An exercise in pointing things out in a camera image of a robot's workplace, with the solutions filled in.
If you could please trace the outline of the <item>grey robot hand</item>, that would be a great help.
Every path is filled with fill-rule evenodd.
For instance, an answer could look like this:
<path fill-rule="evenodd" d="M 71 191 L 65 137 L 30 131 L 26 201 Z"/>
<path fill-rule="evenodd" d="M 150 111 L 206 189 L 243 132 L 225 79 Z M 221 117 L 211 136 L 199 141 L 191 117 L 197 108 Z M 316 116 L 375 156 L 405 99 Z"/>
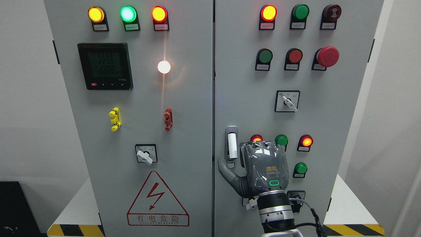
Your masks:
<path fill-rule="evenodd" d="M 272 141 L 247 142 L 241 145 L 241 155 L 246 176 L 238 176 L 230 170 L 224 159 L 218 160 L 218 169 L 242 198 L 287 189 L 289 171 L 284 146 Z"/>

